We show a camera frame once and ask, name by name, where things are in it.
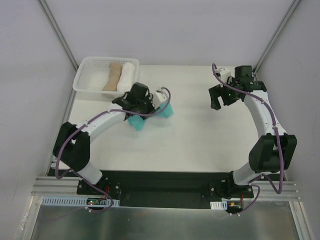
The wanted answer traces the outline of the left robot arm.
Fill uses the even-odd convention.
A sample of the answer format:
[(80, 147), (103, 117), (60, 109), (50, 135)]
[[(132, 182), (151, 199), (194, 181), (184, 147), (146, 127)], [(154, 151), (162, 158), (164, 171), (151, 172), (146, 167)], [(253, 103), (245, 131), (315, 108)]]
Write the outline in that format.
[(158, 110), (167, 98), (161, 92), (150, 93), (142, 83), (135, 83), (123, 96), (112, 100), (109, 107), (82, 124), (65, 122), (59, 130), (53, 155), (71, 170), (89, 181), (88, 188), (99, 195), (105, 191), (102, 172), (91, 162), (91, 143), (106, 130), (129, 117), (147, 118)]

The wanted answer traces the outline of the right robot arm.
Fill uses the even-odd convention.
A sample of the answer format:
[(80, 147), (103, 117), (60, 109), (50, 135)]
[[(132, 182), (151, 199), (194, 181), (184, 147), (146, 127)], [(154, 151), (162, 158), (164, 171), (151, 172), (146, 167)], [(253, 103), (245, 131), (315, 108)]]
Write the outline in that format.
[[(224, 182), (214, 190), (222, 198), (237, 198), (253, 182), (267, 179), (276, 194), (281, 194), (285, 181), (285, 170), (290, 166), (297, 146), (297, 138), (288, 134), (278, 121), (269, 101), (267, 88), (262, 81), (255, 80), (250, 65), (237, 66), (234, 76), (223, 76), (223, 69), (212, 64), (212, 73), (219, 82), (211, 87), (210, 107), (220, 110), (238, 100), (248, 108), (255, 124), (258, 141), (248, 155), (248, 162), (231, 171)], [(278, 186), (270, 179), (270, 174), (279, 174)]]

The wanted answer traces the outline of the teal t-shirt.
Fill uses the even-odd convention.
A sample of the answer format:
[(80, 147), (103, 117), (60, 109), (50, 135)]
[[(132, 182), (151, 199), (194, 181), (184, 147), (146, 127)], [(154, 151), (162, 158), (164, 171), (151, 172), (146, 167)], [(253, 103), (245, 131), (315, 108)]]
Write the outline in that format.
[(174, 114), (172, 105), (170, 103), (168, 103), (168, 104), (163, 103), (160, 106), (160, 108), (156, 111), (156, 113), (157, 112), (160, 112), (160, 113), (152, 115), (150, 117), (139, 116), (139, 115), (130, 116), (127, 119), (127, 122), (136, 131), (141, 131), (144, 128), (144, 125), (145, 125), (145, 122), (147, 119), (154, 118), (154, 117), (167, 119)]

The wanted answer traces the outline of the white plastic basket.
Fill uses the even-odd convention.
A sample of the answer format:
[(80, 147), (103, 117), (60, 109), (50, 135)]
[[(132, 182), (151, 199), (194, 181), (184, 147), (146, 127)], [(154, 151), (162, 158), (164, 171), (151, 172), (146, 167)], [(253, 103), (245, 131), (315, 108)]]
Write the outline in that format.
[(92, 97), (106, 96), (107, 98), (117, 98), (123, 96), (123, 91), (103, 91), (103, 87), (109, 80), (109, 65), (113, 62), (120, 63), (121, 65), (131, 63), (135, 67), (132, 82), (139, 81), (140, 62), (136, 58), (87, 56), (78, 67), (73, 80), (73, 90)]

